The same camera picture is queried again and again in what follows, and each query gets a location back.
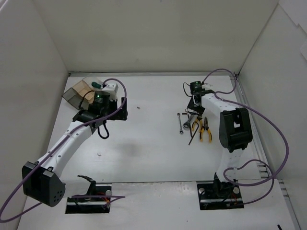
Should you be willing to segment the small silver ratchet wrench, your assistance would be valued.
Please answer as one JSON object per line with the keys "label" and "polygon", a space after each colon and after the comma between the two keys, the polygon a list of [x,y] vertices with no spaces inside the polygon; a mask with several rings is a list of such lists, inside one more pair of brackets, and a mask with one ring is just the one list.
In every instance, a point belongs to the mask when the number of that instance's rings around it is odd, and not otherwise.
{"label": "small silver ratchet wrench", "polygon": [[178,117],[178,122],[179,122],[179,133],[183,135],[184,132],[183,132],[182,123],[181,123],[181,114],[177,113],[177,117]]}

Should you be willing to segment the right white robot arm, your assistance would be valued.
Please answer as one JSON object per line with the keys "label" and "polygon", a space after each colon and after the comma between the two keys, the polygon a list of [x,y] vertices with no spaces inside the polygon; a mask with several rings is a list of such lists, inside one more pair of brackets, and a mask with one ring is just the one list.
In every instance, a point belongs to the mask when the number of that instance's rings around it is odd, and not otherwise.
{"label": "right white robot arm", "polygon": [[224,149],[219,168],[214,174],[212,191],[215,196],[224,197],[229,193],[229,187],[233,186],[231,183],[236,181],[240,157],[253,139],[249,113],[245,108],[234,107],[217,99],[215,92],[204,88],[200,81],[190,83],[189,88],[187,109],[191,110],[190,114],[195,120],[187,121],[183,126],[193,131],[197,125],[200,141],[203,140],[204,132],[208,133],[209,141],[212,141],[208,118],[203,113],[208,110],[219,118],[219,141]]}

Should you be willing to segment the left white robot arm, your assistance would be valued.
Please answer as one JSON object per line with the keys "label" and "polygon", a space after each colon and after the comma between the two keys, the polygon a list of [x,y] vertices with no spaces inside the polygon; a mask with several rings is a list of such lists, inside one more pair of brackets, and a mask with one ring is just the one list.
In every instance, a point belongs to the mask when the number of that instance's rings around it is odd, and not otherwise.
{"label": "left white robot arm", "polygon": [[127,97],[117,103],[117,93],[95,91],[94,100],[87,109],[81,109],[73,117],[67,131],[43,157],[34,163],[27,162],[22,168],[23,192],[39,203],[56,206],[63,198],[81,197],[85,201],[94,199],[96,181],[80,175],[84,183],[68,184],[61,180],[67,163],[79,147],[108,120],[125,121],[128,118]]}

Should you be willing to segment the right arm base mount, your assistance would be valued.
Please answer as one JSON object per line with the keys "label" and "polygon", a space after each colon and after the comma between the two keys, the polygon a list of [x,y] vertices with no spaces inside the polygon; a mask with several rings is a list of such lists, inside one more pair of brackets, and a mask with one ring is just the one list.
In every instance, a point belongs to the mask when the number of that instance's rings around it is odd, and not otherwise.
{"label": "right arm base mount", "polygon": [[244,202],[239,187],[227,185],[226,189],[217,191],[213,183],[197,184],[200,210],[242,209]]}

